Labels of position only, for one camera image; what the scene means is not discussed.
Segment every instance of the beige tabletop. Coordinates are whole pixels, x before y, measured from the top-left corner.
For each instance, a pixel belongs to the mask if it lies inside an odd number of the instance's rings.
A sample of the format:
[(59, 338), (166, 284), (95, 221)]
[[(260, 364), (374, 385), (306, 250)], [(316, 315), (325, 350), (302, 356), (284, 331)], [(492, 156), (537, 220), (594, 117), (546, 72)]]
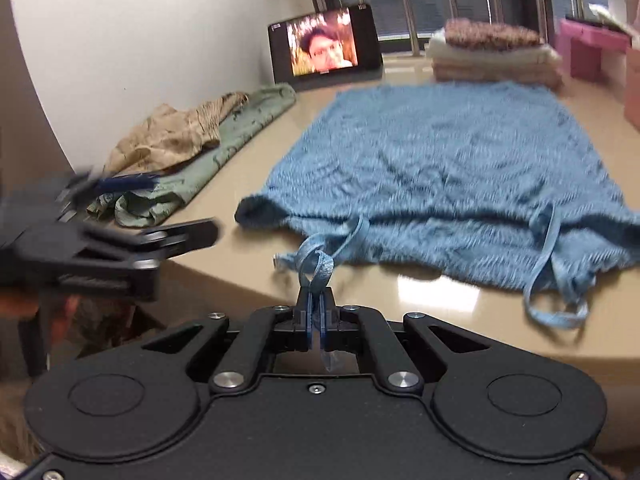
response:
[[(387, 84), (433, 81), (430, 60), (385, 59)], [(372, 82), (354, 86), (379, 84)], [(334, 98), (333, 87), (301, 92), (297, 104), (242, 149), (204, 190), (170, 222), (217, 218), (222, 238), (214, 247), (185, 254), (165, 267), (164, 322), (222, 310), (245, 317), (272, 304), (294, 304), (298, 280), (276, 272), (275, 253), (296, 250), (302, 241), (291, 232), (255, 232), (234, 221), (239, 201), (259, 190), (271, 168), (296, 142), (318, 112)], [(629, 207), (640, 208), (640, 133), (623, 118), (623, 107), (606, 88), (569, 79), (559, 95), (586, 129)], [(508, 344), (577, 364), (599, 378), (624, 376), (640, 384), (640, 269), (598, 277), (589, 296), (591, 315), (581, 330), (543, 329), (527, 319), (522, 295), (452, 280), (429, 269), (386, 265), (341, 266), (330, 286), (337, 304), (379, 309), (389, 320), (419, 310)], [(553, 294), (536, 303), (559, 303)]]

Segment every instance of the tablet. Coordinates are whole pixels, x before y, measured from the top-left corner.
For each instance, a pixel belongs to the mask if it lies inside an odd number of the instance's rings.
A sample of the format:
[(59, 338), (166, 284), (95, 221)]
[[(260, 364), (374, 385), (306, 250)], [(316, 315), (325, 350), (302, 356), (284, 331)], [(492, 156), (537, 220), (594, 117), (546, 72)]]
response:
[(340, 82), (379, 73), (382, 54), (369, 4), (326, 10), (269, 26), (276, 83)]

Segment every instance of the white wall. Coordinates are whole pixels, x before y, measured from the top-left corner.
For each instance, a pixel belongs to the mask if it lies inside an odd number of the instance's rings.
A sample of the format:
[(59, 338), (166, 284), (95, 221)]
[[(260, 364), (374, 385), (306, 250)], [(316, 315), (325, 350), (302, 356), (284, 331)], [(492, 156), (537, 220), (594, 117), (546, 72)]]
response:
[(22, 57), (10, 0), (0, 0), (0, 194), (68, 169)]
[(74, 168), (157, 105), (272, 82), (267, 25), (311, 0), (12, 0), (42, 108)]

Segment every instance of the cloth strap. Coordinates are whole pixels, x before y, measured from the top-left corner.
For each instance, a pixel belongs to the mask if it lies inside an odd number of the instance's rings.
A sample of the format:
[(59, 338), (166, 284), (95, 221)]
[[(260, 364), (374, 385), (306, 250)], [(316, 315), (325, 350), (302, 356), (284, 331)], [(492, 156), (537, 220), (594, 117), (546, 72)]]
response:
[(335, 232), (310, 236), (295, 253), (276, 254), (274, 266), (296, 270), (300, 286), (308, 286), (316, 296), (328, 285), (336, 266), (354, 259), (368, 231), (369, 220), (354, 216)]
[[(561, 224), (558, 208), (551, 203), (536, 211), (529, 221), (530, 229), (537, 237), (544, 237), (544, 243), (524, 288), (524, 307), (527, 315), (536, 322), (552, 328), (569, 330), (584, 324), (589, 315), (589, 306), (575, 290), (568, 266), (554, 254)], [(317, 296), (328, 285), (336, 266), (355, 259), (368, 231), (367, 218), (363, 215), (352, 217), (333, 233), (310, 236), (295, 253), (276, 254), (273, 257), (274, 266), (277, 269), (296, 270), (300, 286), (308, 286), (311, 294)], [(549, 263), (562, 298), (568, 305), (576, 306), (575, 312), (544, 312), (533, 306), (533, 288)]]
[[(540, 257), (533, 267), (531, 277), (524, 288), (524, 308), (533, 320), (542, 325), (570, 330), (584, 324), (589, 315), (589, 306), (586, 300), (575, 290), (567, 264), (554, 254), (561, 225), (562, 218), (558, 208), (551, 203), (538, 209), (529, 221), (529, 227), (533, 233), (539, 237), (544, 236), (545, 241), (542, 245)], [(575, 305), (575, 312), (544, 312), (531, 304), (533, 288), (549, 261), (564, 302), (569, 305)]]

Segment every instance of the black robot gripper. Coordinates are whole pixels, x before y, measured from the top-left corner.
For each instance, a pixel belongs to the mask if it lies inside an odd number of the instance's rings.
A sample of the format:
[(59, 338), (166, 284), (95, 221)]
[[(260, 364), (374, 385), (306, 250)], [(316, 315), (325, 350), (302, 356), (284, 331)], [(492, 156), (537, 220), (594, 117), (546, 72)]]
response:
[(25, 402), (47, 453), (22, 480), (609, 478), (580, 370), (421, 313), (387, 322), (324, 292), (325, 349), (359, 373), (273, 372), (306, 351), (306, 290), (238, 330), (224, 314), (44, 374)]
[(36, 316), (17, 328), (32, 378), (47, 369), (50, 323), (67, 294), (152, 301), (163, 260), (211, 247), (217, 240), (212, 219), (135, 235), (78, 221), (95, 196), (152, 184), (145, 175), (97, 179), (69, 173), (36, 182), (0, 202), (0, 286), (40, 294)]

